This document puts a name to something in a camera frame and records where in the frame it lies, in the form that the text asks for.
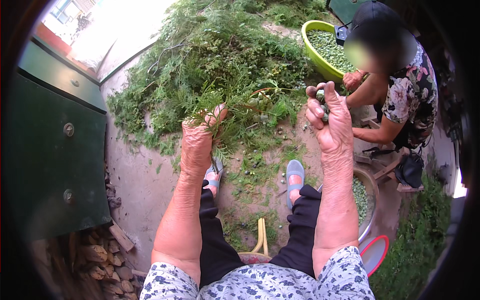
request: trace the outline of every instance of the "black cap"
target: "black cap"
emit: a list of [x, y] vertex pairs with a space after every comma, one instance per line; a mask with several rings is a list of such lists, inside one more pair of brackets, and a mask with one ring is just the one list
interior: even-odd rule
[[407, 25], [391, 8], [376, 0], [366, 1], [357, 8], [353, 15], [351, 30], [368, 23], [384, 23], [407, 29]]

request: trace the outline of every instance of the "stainless steel bowl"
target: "stainless steel bowl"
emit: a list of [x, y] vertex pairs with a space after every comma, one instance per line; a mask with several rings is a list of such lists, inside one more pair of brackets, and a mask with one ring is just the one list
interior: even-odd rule
[[[363, 222], [359, 225], [359, 243], [362, 243], [367, 234], [370, 232], [373, 220], [375, 219], [375, 209], [377, 207], [377, 201], [379, 199], [377, 181], [373, 178], [373, 175], [366, 169], [354, 167], [353, 175], [365, 185], [367, 192], [367, 214]], [[323, 184], [320, 185], [318, 191], [322, 191]]]

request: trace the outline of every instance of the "wrinkled hand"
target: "wrinkled hand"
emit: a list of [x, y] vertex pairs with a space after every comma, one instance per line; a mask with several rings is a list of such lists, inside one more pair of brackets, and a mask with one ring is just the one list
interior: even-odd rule
[[211, 166], [212, 132], [208, 127], [216, 126], [227, 115], [224, 104], [218, 105], [214, 113], [205, 115], [204, 122], [195, 125], [193, 120], [182, 122], [183, 138], [180, 167], [184, 174], [203, 176]]
[[347, 91], [355, 91], [359, 87], [362, 78], [363, 76], [359, 71], [345, 73], [345, 75], [343, 75], [343, 85]]
[[[330, 109], [328, 123], [322, 121], [324, 111], [316, 98], [317, 91], [325, 91], [325, 105]], [[307, 119], [313, 126], [313, 132], [322, 151], [322, 165], [328, 162], [341, 161], [342, 158], [352, 158], [353, 132], [350, 112], [344, 96], [335, 91], [335, 84], [331, 81], [307, 87], [308, 109]]]

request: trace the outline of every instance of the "floral shirt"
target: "floral shirt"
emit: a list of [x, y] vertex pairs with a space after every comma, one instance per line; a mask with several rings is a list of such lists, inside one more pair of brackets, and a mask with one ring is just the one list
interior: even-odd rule
[[438, 89], [430, 59], [417, 42], [417, 55], [389, 79], [383, 114], [392, 122], [405, 123], [408, 143], [414, 149], [432, 133], [437, 116]]
[[154, 263], [145, 279], [140, 300], [147, 299], [290, 299], [374, 300], [357, 247], [337, 251], [318, 280], [298, 270], [275, 264], [249, 264], [200, 290], [185, 272], [167, 263]]

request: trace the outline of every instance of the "lime green basin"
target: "lime green basin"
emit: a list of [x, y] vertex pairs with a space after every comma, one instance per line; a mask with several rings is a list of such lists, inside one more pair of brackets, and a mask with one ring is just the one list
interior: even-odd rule
[[312, 59], [313, 63], [316, 66], [317, 71], [326, 79], [331, 80], [336, 83], [341, 83], [343, 78], [343, 72], [332, 66], [326, 60], [318, 54], [317, 50], [310, 44], [307, 38], [307, 31], [312, 29], [319, 29], [323, 31], [328, 31], [335, 33], [333, 25], [327, 22], [322, 21], [308, 21], [303, 24], [301, 28], [301, 35], [303, 41], [305, 42], [305, 50], [307, 55]]

